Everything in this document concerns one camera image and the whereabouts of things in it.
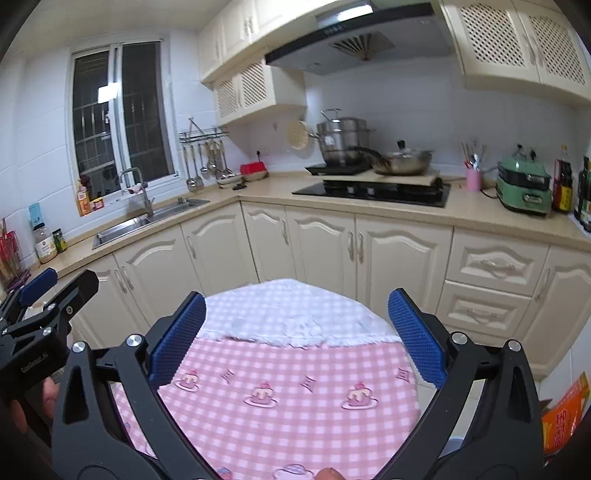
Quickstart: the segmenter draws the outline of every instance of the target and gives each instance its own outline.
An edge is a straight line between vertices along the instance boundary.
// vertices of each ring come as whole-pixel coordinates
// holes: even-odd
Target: drawer
[[[448,280],[532,296],[548,244],[456,230]]]
[[[445,282],[437,308],[437,318],[449,331],[513,338],[530,303],[528,297],[487,288]],[[472,340],[479,341],[478,335]]]

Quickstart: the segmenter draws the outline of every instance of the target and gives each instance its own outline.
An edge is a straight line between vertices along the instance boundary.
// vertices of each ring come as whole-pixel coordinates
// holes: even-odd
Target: countertop
[[[240,201],[325,209],[435,225],[449,225],[591,252],[591,240],[587,239],[566,215],[552,212],[547,218],[537,218],[510,212],[501,205],[499,200],[488,198],[482,193],[469,193],[461,184],[452,185],[445,208],[291,194],[295,190],[320,181],[319,177],[294,173],[292,175],[271,175],[267,179],[248,183],[247,188],[238,191],[220,189],[217,186],[208,187],[191,197],[206,199],[210,203],[148,225],[95,250],[92,249],[93,236],[91,236],[70,246],[66,252],[33,272],[33,275],[37,275],[45,268],[53,268],[59,277],[63,277],[125,245],[190,218]]]

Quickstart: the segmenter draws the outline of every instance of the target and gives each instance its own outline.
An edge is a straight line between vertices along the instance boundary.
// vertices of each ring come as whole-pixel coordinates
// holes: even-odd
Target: range hood
[[[439,57],[452,51],[449,29],[431,3],[369,11],[325,27],[319,20],[318,30],[268,53],[267,65],[326,75],[367,62]]]

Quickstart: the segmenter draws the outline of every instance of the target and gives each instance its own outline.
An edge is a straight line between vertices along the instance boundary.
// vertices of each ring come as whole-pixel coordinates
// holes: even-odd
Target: blue gripper pad
[[[447,378],[444,353],[421,317],[397,290],[388,299],[388,314],[423,379],[441,388]]]
[[[31,307],[56,284],[57,273],[53,268],[48,268],[22,288],[18,301],[23,307]]]
[[[178,366],[205,321],[206,311],[203,296],[195,295],[154,348],[148,381],[155,390],[172,382]]]

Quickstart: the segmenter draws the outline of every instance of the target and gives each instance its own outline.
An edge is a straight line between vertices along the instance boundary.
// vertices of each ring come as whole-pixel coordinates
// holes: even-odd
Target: metal screw
[[[142,343],[142,341],[142,336],[136,333],[134,335],[129,335],[125,343],[127,343],[129,346],[138,346],[140,343]]]
[[[72,345],[72,351],[74,353],[80,353],[84,351],[85,348],[86,344],[84,342],[76,342],[74,345]]]
[[[453,343],[458,345],[466,345],[468,343],[468,337],[462,332],[456,332],[452,335]]]
[[[509,340],[509,350],[519,352],[521,350],[521,344],[517,340]]]

